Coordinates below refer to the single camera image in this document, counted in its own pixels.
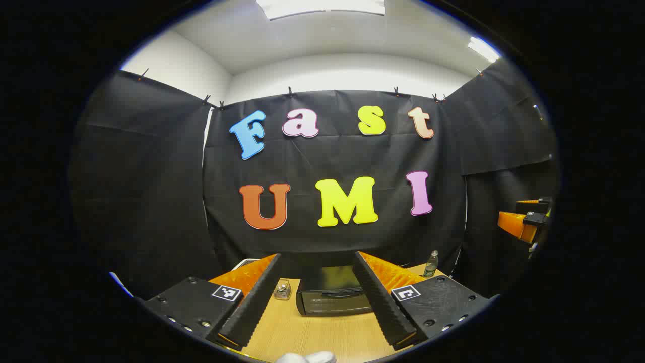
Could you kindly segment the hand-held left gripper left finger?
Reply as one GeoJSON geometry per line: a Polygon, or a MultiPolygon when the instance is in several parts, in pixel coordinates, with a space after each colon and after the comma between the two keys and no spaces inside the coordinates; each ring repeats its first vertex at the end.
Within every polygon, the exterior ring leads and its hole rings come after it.
{"type": "Polygon", "coordinates": [[[188,277],[137,301],[189,335],[240,351],[249,344],[281,278],[281,257],[272,254],[211,280],[188,277]]]}

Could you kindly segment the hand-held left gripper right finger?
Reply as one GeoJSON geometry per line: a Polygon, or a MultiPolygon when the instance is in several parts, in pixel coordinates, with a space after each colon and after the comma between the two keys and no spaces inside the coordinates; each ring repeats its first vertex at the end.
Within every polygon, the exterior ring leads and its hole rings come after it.
{"type": "Polygon", "coordinates": [[[444,274],[424,278],[362,251],[352,269],[394,350],[438,340],[492,303],[444,274]]]}

